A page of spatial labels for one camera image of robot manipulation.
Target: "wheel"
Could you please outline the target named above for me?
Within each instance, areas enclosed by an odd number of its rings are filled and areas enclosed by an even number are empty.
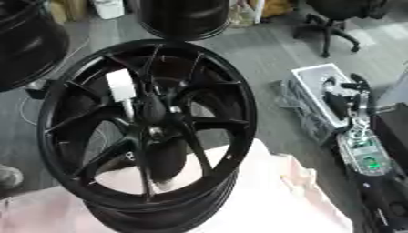
[[[359,52],[360,51],[360,47],[359,46],[354,46],[353,48],[352,48],[352,52],[353,53],[357,53],[357,52]]]
[[[113,100],[105,79],[121,69],[137,92],[133,117]],[[179,233],[206,221],[230,195],[255,135],[256,113],[246,80],[222,57],[183,42],[132,41],[84,58],[54,84],[40,112],[38,143],[50,173],[106,226]],[[89,156],[90,138],[105,123],[117,140]],[[205,140],[212,138],[228,145],[219,161],[205,150],[214,147]],[[195,177],[179,183],[191,164]],[[99,180],[126,170],[119,167],[138,175],[121,188]]]
[[[304,20],[304,23],[305,23],[306,25],[308,25],[308,24],[310,24],[312,21],[313,21],[313,15],[307,14],[307,15],[306,15],[306,19]]]
[[[330,56],[330,53],[329,52],[323,52],[322,54],[321,54],[321,57],[323,57],[323,58],[328,58]]]
[[[339,28],[344,31],[346,29],[346,23],[345,22],[341,22],[339,23]]]
[[[294,32],[292,35],[293,39],[299,39],[300,36],[301,36],[301,33],[299,32]]]

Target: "person's shoe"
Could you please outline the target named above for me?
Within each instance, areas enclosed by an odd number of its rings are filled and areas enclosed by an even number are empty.
[[[19,187],[24,180],[23,173],[14,168],[0,165],[0,190],[11,190]]]

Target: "office chair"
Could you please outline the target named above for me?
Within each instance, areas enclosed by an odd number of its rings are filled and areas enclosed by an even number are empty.
[[[313,9],[328,18],[324,20],[320,16],[308,14],[305,24],[298,26],[293,37],[299,38],[306,31],[318,31],[324,34],[324,46],[322,57],[330,56],[330,45],[332,35],[342,37],[352,42],[352,52],[360,50],[360,43],[357,39],[344,32],[345,20],[353,17],[366,17],[365,11],[369,4],[367,0],[307,0],[306,3]]]

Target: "white container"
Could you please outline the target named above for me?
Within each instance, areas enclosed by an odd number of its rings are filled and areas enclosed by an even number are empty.
[[[92,0],[103,19],[118,18],[125,14],[123,0]]]

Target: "floor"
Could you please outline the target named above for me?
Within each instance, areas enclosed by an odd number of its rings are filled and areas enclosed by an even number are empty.
[[[379,89],[392,84],[408,61],[408,3],[397,3],[383,20],[353,19],[347,28],[361,41],[362,50],[353,55],[347,42],[334,38],[332,56],[328,59],[319,57],[320,36],[292,39],[291,30],[301,22],[301,14],[277,17],[267,25],[228,29],[222,35],[195,44],[224,56],[247,77],[259,109],[257,137],[270,151],[293,154],[305,167],[317,169],[319,183],[334,203],[347,215],[357,218],[358,208],[351,201],[351,192],[329,153],[308,138],[291,111],[277,105],[277,81],[288,77],[293,68],[335,63],[345,74],[365,76]],[[71,35],[74,54],[50,74],[51,78],[58,78],[78,59],[98,49],[153,37],[136,23],[133,15],[107,21],[92,17],[86,22],[69,23],[66,29]],[[25,173],[21,192],[56,185],[40,161],[36,128],[20,117],[25,98],[23,90],[0,94],[0,161]],[[40,106],[40,101],[28,100],[23,109],[26,117],[36,121]]]

